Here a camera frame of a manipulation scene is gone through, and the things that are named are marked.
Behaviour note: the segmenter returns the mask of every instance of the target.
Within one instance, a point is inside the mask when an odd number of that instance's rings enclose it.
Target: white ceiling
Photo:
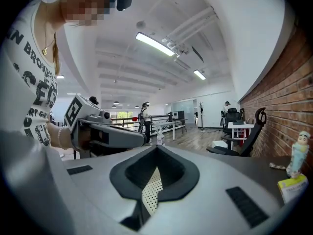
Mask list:
[[[127,108],[141,105],[159,90],[199,79],[193,74],[195,69],[208,78],[229,73],[225,43],[213,9],[207,14],[211,23],[184,42],[189,53],[181,55],[176,62],[135,39],[141,31],[161,42],[182,23],[209,7],[204,0],[133,0],[125,11],[114,10],[105,15],[98,23],[94,46],[102,97],[98,100],[102,100],[102,108],[110,108],[116,100],[123,106],[130,104]],[[145,22],[144,28],[136,27],[139,21]],[[200,53],[203,62],[191,46]],[[59,91],[64,93],[75,92],[78,87],[68,79],[59,83]]]
[[[82,96],[88,97],[86,91],[77,82],[76,78],[66,65],[61,53],[59,53],[59,60],[61,64],[60,75],[63,75],[65,79],[58,79],[58,97],[73,97],[72,95],[67,95],[67,93],[81,93]]]

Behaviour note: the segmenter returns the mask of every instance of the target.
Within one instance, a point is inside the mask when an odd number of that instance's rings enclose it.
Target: woman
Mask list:
[[[151,118],[151,115],[148,114],[147,109],[148,109],[148,104],[143,103],[140,113],[143,116],[144,121],[145,121],[145,129],[146,129],[145,135],[147,137],[147,143],[150,143],[150,118]]]
[[[67,22],[90,25],[108,7],[109,0],[32,0],[17,16],[2,43],[1,57],[5,57],[4,65],[14,69],[36,96],[22,125],[22,134],[46,146],[73,148],[69,129],[55,126],[49,119],[60,71],[56,32]],[[89,132],[83,133],[80,145],[89,140]]]

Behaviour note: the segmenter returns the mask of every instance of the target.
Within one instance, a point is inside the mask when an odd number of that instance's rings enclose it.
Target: monitor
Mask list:
[[[173,119],[178,119],[178,112],[172,112]]]

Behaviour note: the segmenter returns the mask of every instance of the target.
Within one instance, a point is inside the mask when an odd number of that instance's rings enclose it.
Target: ceiling light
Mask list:
[[[164,52],[165,54],[169,55],[170,57],[173,56],[175,53],[172,52],[168,47],[165,47],[164,45],[160,44],[158,41],[152,39],[151,37],[148,37],[141,32],[138,32],[136,35],[136,39],[151,45],[154,48],[157,48],[158,50]]]
[[[201,78],[202,80],[206,80],[205,76],[203,76],[203,75],[200,73],[200,71],[195,70],[195,71],[194,71],[194,74],[196,74],[196,75],[197,75],[199,78]]]

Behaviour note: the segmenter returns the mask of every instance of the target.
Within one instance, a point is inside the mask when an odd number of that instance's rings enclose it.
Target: white desk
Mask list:
[[[247,139],[246,137],[246,129],[249,130],[249,135],[251,133],[251,129],[254,127],[254,124],[248,124],[244,122],[244,124],[233,124],[234,122],[228,123],[228,129],[231,129],[231,138],[236,140],[243,140]]]
[[[181,120],[178,121],[173,121],[173,122],[162,122],[162,123],[152,123],[152,126],[157,126],[159,131],[162,132],[162,126],[168,126],[172,125],[173,126],[173,140],[175,140],[175,123],[181,122]]]

